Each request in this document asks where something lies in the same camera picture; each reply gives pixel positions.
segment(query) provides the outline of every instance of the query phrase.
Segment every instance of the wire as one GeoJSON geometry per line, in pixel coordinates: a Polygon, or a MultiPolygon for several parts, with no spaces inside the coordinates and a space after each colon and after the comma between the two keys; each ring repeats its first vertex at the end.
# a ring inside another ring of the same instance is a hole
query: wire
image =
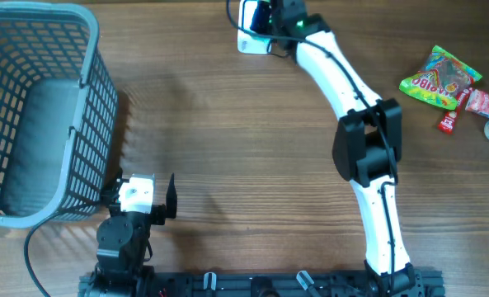
{"type": "Polygon", "coordinates": [[[67,208],[65,210],[57,210],[53,214],[47,216],[46,218],[44,218],[43,220],[41,220],[39,223],[37,223],[35,226],[33,226],[30,229],[30,232],[28,232],[28,235],[26,236],[26,239],[24,241],[24,262],[26,263],[26,268],[28,269],[28,273],[30,273],[31,279],[33,280],[33,282],[37,286],[37,289],[39,289],[40,293],[42,293],[42,295],[44,295],[45,297],[49,297],[49,294],[48,294],[48,292],[46,292],[45,288],[40,283],[39,279],[37,279],[37,276],[33,272],[33,268],[31,267],[31,263],[30,263],[30,255],[28,253],[28,250],[29,250],[28,247],[30,245],[31,235],[33,235],[33,233],[35,233],[35,231],[37,231],[37,229],[39,229],[40,226],[48,223],[48,221],[50,221],[53,218],[56,218],[56,217],[58,217],[60,215],[64,215],[64,214],[66,214],[68,212],[71,212],[71,211],[74,211],[74,210],[79,210],[81,208],[85,208],[85,207],[88,207],[88,206],[96,206],[96,205],[99,205],[100,203],[101,203],[100,201],[95,201],[93,203],[87,203],[87,204],[84,204],[84,205],[78,205],[78,206],[70,207],[70,208],[67,208]]]}
{"type": "Polygon", "coordinates": [[[358,86],[355,84],[354,79],[351,77],[351,75],[346,71],[345,66],[340,63],[340,61],[334,56],[333,53],[328,51],[328,49],[324,48],[323,46],[320,46],[310,40],[306,40],[304,38],[297,38],[297,37],[292,37],[292,36],[282,36],[282,35],[265,35],[265,34],[257,34],[256,32],[249,31],[247,29],[244,29],[243,27],[239,26],[234,20],[230,12],[230,2],[231,0],[226,0],[226,14],[228,16],[229,22],[231,25],[237,29],[240,30],[246,34],[248,34],[251,37],[257,37],[257,38],[270,38],[270,39],[275,39],[275,40],[287,40],[287,41],[295,41],[295,42],[300,42],[304,43],[307,45],[311,45],[314,48],[321,50],[325,56],[329,59],[332,59],[334,63],[336,63],[337,67],[343,72],[345,75],[346,79],[349,81],[350,85],[354,89],[354,92],[356,94],[356,99],[360,99],[360,101],[363,103],[365,108],[367,109],[367,112],[369,113],[369,116],[372,120],[372,124],[376,125],[376,128],[379,132],[380,138],[382,140],[383,146],[385,147],[385,151],[387,153],[387,157],[389,160],[389,168],[391,175],[393,176],[394,182],[386,181],[382,183],[381,188],[380,188],[380,194],[382,196],[382,201],[383,201],[383,209],[385,211],[385,217],[387,220],[387,226],[388,226],[388,233],[389,233],[389,244],[391,245],[391,277],[390,277],[390,288],[389,288],[389,295],[392,295],[393,292],[393,287],[394,287],[394,262],[395,262],[395,255],[394,255],[394,236],[393,236],[393,227],[391,226],[391,219],[390,219],[390,214],[388,211],[388,205],[387,205],[387,200],[385,198],[385,186],[396,186],[398,184],[398,175],[397,175],[397,162],[394,156],[393,151],[391,150],[391,147],[389,146],[389,143],[387,141],[387,137],[383,133],[383,129],[381,126],[381,123],[378,120],[378,117],[370,107],[369,103],[365,100],[363,93],[359,90],[358,86]]]}

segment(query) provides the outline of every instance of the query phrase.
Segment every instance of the pink candy package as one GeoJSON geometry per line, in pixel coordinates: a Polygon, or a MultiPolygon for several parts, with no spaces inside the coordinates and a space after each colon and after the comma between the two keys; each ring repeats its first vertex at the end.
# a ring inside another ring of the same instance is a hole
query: pink candy package
{"type": "Polygon", "coordinates": [[[466,111],[472,111],[489,118],[489,94],[480,90],[473,91],[469,96],[466,111]]]}

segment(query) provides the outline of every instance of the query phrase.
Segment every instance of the wooden table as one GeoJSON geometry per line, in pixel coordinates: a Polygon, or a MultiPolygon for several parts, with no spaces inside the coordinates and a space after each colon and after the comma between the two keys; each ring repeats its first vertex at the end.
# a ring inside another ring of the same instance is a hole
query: wooden table
{"type": "MultiPolygon", "coordinates": [[[[157,271],[363,268],[358,205],[331,160],[336,118],[303,70],[239,54],[221,2],[88,7],[120,93],[110,171],[155,172],[158,203],[176,173],[178,218],[152,231],[157,271]]],[[[397,89],[440,45],[489,91],[489,2],[338,0],[308,10],[323,14],[359,75],[403,107],[397,207],[412,262],[442,270],[448,296],[489,296],[486,119],[464,112],[448,136],[435,128],[441,110],[397,89]]],[[[52,295],[75,295],[105,217],[34,236],[31,261],[52,295]]],[[[0,229],[0,296],[39,294],[23,262],[26,231],[0,229]]]]}

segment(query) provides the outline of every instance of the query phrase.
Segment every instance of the basket bottom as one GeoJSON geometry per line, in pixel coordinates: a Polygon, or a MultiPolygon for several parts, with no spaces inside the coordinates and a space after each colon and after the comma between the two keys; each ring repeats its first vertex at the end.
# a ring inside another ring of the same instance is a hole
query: basket bottom
{"type": "Polygon", "coordinates": [[[78,95],[77,80],[44,79],[31,87],[2,189],[7,215],[32,215],[54,198],[78,95]]]}

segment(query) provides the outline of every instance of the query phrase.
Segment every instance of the gray basket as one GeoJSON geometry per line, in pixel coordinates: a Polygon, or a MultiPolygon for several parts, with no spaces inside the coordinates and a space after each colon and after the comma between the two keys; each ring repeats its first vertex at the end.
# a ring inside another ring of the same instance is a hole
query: gray basket
{"type": "Polygon", "coordinates": [[[98,36],[86,8],[0,2],[0,226],[99,200],[118,96],[98,36]]]}

